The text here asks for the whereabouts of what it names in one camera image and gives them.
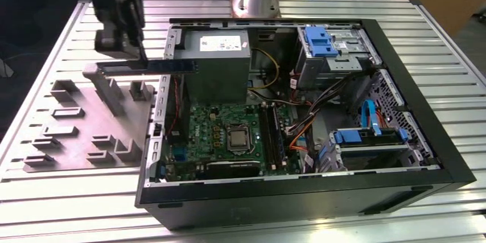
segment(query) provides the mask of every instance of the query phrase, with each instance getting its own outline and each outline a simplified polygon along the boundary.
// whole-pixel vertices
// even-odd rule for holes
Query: aluminum table
[[[171,17],[228,17],[228,0],[146,0],[146,47],[163,56]],[[0,145],[0,239],[11,242],[486,242],[486,80],[425,8],[406,0],[281,0],[287,18],[371,18],[379,22],[477,182],[389,215],[342,217],[171,232],[134,207],[139,168],[26,173],[28,140],[39,136],[56,79],[91,83],[87,63],[102,27],[80,1]],[[116,77],[119,85],[160,77]]]

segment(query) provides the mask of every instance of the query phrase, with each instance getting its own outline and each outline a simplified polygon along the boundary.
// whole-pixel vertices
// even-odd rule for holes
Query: ram slot
[[[275,104],[269,108],[271,110],[271,113],[269,114],[271,117],[271,129],[270,133],[273,135],[274,139],[274,153],[275,153],[275,161],[278,167],[286,166],[286,151],[283,146],[283,138],[282,138],[282,131],[281,131],[281,125],[279,125],[279,116],[277,114],[277,107]]]
[[[261,105],[259,117],[261,117],[261,135],[265,148],[265,160],[267,162],[267,168],[270,170],[277,169],[275,157],[274,157],[274,145],[273,135],[270,134],[270,123],[269,123],[269,108],[267,105]]]

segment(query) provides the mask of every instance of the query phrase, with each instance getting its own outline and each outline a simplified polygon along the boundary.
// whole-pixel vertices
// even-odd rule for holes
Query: green circuit board
[[[278,108],[282,127],[291,124],[290,108]],[[247,132],[249,146],[242,151],[231,151],[228,142],[232,130]],[[220,160],[255,160],[261,162],[261,175],[285,175],[299,173],[297,158],[289,160],[290,165],[270,170],[265,161],[265,145],[261,135],[261,118],[258,105],[192,106],[190,113],[190,141],[187,144],[187,160],[175,165],[180,180],[194,180],[198,163]]]

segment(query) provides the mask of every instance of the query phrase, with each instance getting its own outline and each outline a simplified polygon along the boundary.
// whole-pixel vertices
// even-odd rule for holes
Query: power supply label
[[[203,36],[200,37],[200,51],[241,51],[242,40],[235,36]]]

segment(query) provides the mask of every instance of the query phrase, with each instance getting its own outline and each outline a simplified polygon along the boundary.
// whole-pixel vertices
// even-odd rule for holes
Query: cpu socket
[[[226,127],[226,147],[235,155],[250,151],[250,129],[246,125],[228,125]]]

